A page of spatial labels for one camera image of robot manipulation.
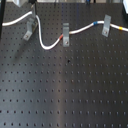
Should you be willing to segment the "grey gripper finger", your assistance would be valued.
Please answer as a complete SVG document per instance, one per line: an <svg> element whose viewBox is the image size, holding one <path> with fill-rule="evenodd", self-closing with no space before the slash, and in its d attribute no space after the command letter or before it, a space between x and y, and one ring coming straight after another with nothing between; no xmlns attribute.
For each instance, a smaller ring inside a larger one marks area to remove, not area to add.
<svg viewBox="0 0 128 128"><path fill-rule="evenodd" d="M32 16L33 16L33 17L36 17L36 4L33 4L33 5L31 6L31 11L32 11Z"/></svg>

